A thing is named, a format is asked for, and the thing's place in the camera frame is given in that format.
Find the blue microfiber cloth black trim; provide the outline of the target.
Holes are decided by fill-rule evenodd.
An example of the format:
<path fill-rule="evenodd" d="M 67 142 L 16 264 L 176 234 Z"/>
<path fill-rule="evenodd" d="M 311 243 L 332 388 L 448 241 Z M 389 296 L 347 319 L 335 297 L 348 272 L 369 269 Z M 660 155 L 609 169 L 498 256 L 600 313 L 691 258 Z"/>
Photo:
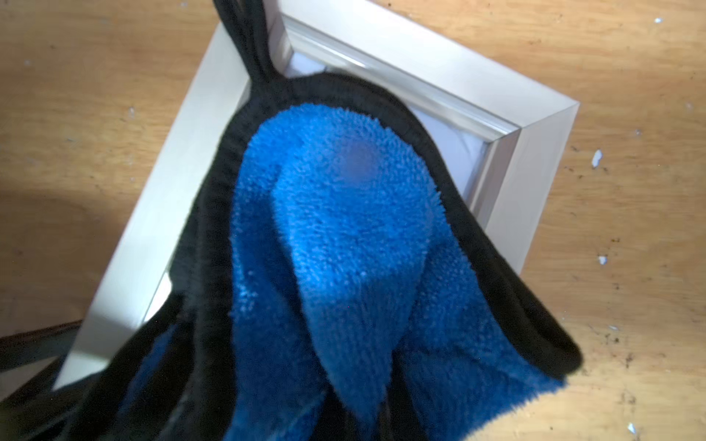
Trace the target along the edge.
<path fill-rule="evenodd" d="M 167 300 L 97 373 L 51 364 L 5 440 L 462 440 L 564 386 L 573 339 L 380 86 L 288 78 L 259 1 L 216 9 L 251 95 L 172 255 Z"/>

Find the white picture frame deer print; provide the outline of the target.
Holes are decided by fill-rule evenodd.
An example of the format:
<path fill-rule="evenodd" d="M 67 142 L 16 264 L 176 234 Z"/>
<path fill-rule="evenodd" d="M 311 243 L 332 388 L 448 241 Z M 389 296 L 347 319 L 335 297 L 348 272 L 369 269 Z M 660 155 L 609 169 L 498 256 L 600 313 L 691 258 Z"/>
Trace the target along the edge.
<path fill-rule="evenodd" d="M 270 53 L 279 69 L 299 56 L 383 86 L 404 103 L 486 142 L 437 136 L 463 200 L 500 254 L 522 270 L 577 101 L 370 1 L 268 1 Z M 167 268 L 226 123 L 250 81 L 223 27 L 202 63 L 56 381 L 106 367 L 163 304 Z"/>

